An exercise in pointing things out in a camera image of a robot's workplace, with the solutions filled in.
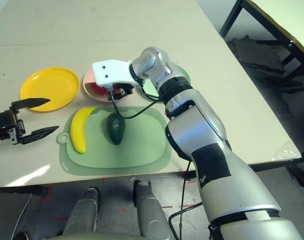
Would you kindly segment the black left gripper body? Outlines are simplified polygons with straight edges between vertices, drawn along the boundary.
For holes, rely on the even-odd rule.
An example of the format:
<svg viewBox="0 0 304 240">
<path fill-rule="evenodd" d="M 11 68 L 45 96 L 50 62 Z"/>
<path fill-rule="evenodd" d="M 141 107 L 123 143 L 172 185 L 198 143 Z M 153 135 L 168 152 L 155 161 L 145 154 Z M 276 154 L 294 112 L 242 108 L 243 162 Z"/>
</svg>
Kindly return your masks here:
<svg viewBox="0 0 304 240">
<path fill-rule="evenodd" d="M 23 144 L 26 131 L 23 121 L 18 119 L 18 113 L 14 109 L 0 113 L 0 141 L 9 139 L 13 145 Z"/>
</svg>

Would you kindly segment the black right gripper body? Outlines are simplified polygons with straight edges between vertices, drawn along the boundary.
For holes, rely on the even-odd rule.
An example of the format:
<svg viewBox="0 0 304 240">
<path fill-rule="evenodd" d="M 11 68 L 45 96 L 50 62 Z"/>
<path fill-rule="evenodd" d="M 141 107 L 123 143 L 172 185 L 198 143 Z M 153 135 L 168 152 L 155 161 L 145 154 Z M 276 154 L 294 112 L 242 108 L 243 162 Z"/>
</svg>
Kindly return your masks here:
<svg viewBox="0 0 304 240">
<path fill-rule="evenodd" d="M 115 100 L 121 100 L 133 94 L 133 91 L 134 86 L 129 83 L 116 83 L 113 85 L 113 97 Z"/>
</svg>

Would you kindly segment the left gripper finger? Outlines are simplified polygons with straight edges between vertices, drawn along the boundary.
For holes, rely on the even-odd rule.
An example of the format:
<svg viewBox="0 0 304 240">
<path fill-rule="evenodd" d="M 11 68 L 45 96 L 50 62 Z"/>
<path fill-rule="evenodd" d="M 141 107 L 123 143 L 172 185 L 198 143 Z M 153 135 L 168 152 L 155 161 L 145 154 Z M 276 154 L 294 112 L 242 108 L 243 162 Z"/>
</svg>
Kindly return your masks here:
<svg viewBox="0 0 304 240">
<path fill-rule="evenodd" d="M 50 126 L 50 127 L 44 127 L 35 131 L 32 131 L 30 135 L 23 136 L 19 139 L 19 143 L 22 145 L 26 145 L 38 140 L 41 140 L 45 138 L 46 136 L 53 133 L 56 129 L 58 129 L 59 126 Z"/>
<path fill-rule="evenodd" d="M 41 97 L 21 99 L 11 103 L 11 111 L 13 114 L 18 114 L 20 109 L 24 109 L 24 108 L 31 109 L 31 108 L 39 107 L 50 101 L 51 100 L 48 98 L 41 98 Z"/>
</svg>

